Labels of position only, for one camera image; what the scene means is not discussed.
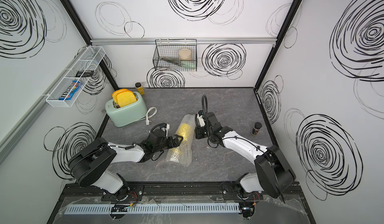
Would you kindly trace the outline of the yellow toast slice back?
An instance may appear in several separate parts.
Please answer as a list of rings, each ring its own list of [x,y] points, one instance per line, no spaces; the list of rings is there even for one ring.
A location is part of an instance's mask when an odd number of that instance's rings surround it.
[[[128,92],[131,93],[131,91],[128,90],[128,89],[119,89],[119,90],[115,91],[115,92],[112,94],[112,98],[113,98],[114,102],[115,102],[116,104],[118,104],[117,96],[118,96],[119,94],[122,94],[122,93],[128,93]]]

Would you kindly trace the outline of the clear bubble wrap sheet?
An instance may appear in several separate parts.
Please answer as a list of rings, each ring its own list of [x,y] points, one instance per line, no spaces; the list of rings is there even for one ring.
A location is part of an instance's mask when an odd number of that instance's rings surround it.
[[[195,115],[187,114],[183,117],[176,135],[183,137],[181,144],[169,149],[166,162],[188,167],[192,163],[192,143],[195,138]]]

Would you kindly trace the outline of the yellow toast slice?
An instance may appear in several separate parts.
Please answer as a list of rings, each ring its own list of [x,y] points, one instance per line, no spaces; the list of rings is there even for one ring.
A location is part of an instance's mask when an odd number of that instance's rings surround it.
[[[112,94],[112,98],[113,98],[114,102],[115,102],[116,104],[118,104],[117,96],[118,96],[119,94],[122,94],[122,93],[128,93],[128,92],[131,93],[131,91],[128,90],[128,89],[119,89],[119,90],[115,91],[115,92]]]
[[[122,93],[117,96],[118,99],[118,106],[119,107],[124,107],[127,105],[130,105],[132,103],[135,103],[137,101],[137,97],[133,92],[131,93]]]

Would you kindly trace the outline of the dark spice bottle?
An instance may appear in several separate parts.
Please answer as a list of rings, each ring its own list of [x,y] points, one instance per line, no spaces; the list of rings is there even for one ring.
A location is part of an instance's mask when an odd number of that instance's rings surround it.
[[[257,136],[262,126],[262,123],[256,122],[252,128],[251,135]]]

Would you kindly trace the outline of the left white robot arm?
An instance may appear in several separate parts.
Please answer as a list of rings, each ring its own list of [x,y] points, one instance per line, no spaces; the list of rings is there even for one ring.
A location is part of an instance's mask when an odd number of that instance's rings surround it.
[[[68,161],[71,175],[80,187],[94,186],[110,194],[120,193],[128,187],[126,180],[119,174],[108,170],[112,163],[155,161],[156,153],[162,155],[165,150],[179,147],[185,139],[175,134],[168,135],[170,125],[160,123],[154,126],[146,139],[131,145],[118,145],[97,138]]]

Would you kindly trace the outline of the blue snack packet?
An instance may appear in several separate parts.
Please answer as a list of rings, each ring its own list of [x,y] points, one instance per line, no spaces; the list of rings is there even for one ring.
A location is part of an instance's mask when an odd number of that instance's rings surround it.
[[[82,83],[80,81],[72,81],[68,88],[64,91],[64,93],[59,97],[60,101],[71,100],[75,93],[80,90],[82,87]]]

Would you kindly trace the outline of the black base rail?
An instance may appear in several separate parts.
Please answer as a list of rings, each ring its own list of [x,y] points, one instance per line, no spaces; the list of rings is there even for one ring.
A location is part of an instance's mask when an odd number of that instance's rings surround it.
[[[67,184],[59,200],[64,198],[100,197],[103,201],[129,202],[141,201],[144,197],[167,196],[212,196],[225,201],[244,201],[246,197],[263,200],[268,194],[265,191],[255,191],[247,194],[241,189],[240,183],[224,182],[130,182],[116,194],[94,186],[80,187],[78,184]]]

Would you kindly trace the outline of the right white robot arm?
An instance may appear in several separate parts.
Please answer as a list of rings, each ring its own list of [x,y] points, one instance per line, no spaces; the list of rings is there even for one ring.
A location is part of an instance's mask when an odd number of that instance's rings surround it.
[[[256,173],[245,174],[238,180],[241,193],[264,192],[277,199],[295,181],[296,174],[281,149],[267,147],[239,135],[228,126],[222,126],[213,112],[208,112],[208,99],[202,96],[202,109],[195,115],[196,139],[206,139],[208,146],[235,151],[254,164]]]

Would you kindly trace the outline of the mint green toaster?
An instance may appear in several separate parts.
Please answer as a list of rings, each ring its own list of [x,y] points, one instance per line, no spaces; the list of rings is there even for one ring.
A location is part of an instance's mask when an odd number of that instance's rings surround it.
[[[137,101],[124,107],[115,108],[111,99],[105,104],[107,115],[116,127],[126,126],[146,116],[148,111],[143,97],[138,92],[133,92]]]

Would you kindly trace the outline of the aluminium wall rail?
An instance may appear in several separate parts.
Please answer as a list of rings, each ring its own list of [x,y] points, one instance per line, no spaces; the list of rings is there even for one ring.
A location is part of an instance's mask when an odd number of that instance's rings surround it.
[[[152,45],[152,44],[275,44],[276,37],[198,37],[198,38],[98,38],[93,45]]]

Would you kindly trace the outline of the yellow jar black lid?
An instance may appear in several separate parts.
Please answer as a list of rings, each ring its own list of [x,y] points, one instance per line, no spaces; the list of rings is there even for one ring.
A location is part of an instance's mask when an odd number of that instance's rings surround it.
[[[135,84],[135,88],[136,88],[137,92],[138,92],[141,96],[145,95],[144,88],[143,88],[143,86],[142,86],[142,84],[141,84],[140,82],[137,82],[137,83]]]

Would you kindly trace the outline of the green item in basket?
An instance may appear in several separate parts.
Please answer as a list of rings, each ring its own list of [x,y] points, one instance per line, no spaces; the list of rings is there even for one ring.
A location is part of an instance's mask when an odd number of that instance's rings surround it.
[[[194,60],[183,60],[182,65],[187,70],[195,70],[197,68],[197,63]]]

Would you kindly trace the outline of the yellow wine glass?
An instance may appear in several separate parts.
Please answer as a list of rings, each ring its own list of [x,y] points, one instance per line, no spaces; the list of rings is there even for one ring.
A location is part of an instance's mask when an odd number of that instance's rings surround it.
[[[195,126],[192,124],[181,123],[176,131],[176,135],[183,137],[183,143],[191,143],[194,138]]]

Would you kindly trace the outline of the yellow toast slice front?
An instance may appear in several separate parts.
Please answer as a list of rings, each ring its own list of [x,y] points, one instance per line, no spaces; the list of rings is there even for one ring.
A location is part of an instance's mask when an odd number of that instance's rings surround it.
[[[135,103],[137,101],[137,97],[133,92],[131,93],[122,93],[117,96],[118,99],[118,106],[119,107],[124,107],[127,105],[130,105],[132,103]]]

